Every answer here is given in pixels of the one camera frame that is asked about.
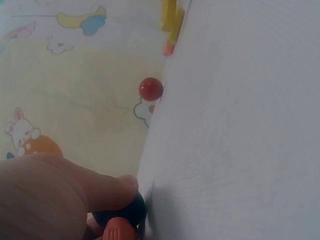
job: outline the finger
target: finger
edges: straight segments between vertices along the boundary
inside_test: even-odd
[[[134,176],[114,178],[102,175],[53,154],[39,153],[35,157],[56,167],[80,185],[89,213],[122,209],[138,192],[138,181]]]
[[[100,226],[94,218],[90,218],[86,221],[86,230],[83,236],[83,240],[93,240],[101,237],[104,234],[106,226]]]

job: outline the red bead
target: red bead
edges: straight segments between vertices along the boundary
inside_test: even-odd
[[[139,86],[141,98],[149,102],[159,99],[162,96],[163,91],[164,87],[162,86],[162,83],[154,77],[147,77]]]

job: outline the fingernail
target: fingernail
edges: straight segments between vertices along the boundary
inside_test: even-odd
[[[133,175],[123,175],[118,177],[123,183],[129,185],[130,187],[136,187],[138,185],[138,180]]]

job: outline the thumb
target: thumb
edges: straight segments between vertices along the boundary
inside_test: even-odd
[[[53,165],[79,184],[76,191],[87,204],[88,213],[122,209],[134,200],[138,192],[138,181],[132,175],[114,178],[78,166],[56,155],[37,154],[36,157]]]

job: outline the white wall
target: white wall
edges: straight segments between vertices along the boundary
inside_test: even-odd
[[[191,3],[139,169],[156,239],[320,238],[319,12]]]

